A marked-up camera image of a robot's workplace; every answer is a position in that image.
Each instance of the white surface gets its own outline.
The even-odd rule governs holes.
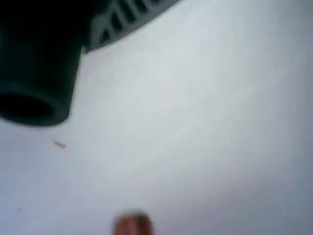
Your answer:
[[[0,123],[0,234],[313,234],[312,12],[185,0],[84,57],[69,122]]]

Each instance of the dark green plastic object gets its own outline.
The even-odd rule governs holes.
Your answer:
[[[0,117],[28,126],[63,123],[82,48],[89,52],[115,42],[177,1],[26,1],[18,9],[15,3],[1,9]]]

